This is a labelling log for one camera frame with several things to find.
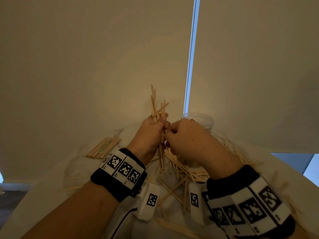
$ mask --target hand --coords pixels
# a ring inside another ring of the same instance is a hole
[[[202,126],[189,119],[174,122],[166,131],[166,147],[174,155],[203,166],[212,179],[227,177],[243,164]]]
[[[161,142],[162,130],[167,129],[170,123],[166,121],[168,114],[161,116],[156,124],[152,116],[146,118],[135,137],[126,147],[129,149],[144,165],[147,165],[155,156],[156,149]]]

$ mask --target person's right hand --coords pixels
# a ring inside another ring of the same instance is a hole
[[[243,166],[237,156],[197,122],[188,119],[174,122],[166,131],[165,140],[174,155],[197,162],[212,179],[227,177]]]

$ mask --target floor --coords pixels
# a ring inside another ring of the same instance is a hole
[[[26,193],[25,191],[6,191],[0,195],[0,230]]]

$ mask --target baseboard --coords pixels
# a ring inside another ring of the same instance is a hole
[[[29,191],[34,183],[0,183],[2,191]]]

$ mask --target wristband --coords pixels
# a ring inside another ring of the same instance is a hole
[[[287,238],[295,222],[280,196],[250,166],[207,181],[202,194],[225,234],[237,238]]]
[[[105,187],[122,202],[129,195],[136,197],[146,176],[142,162],[130,150],[121,148],[102,161],[91,175],[91,181]]]

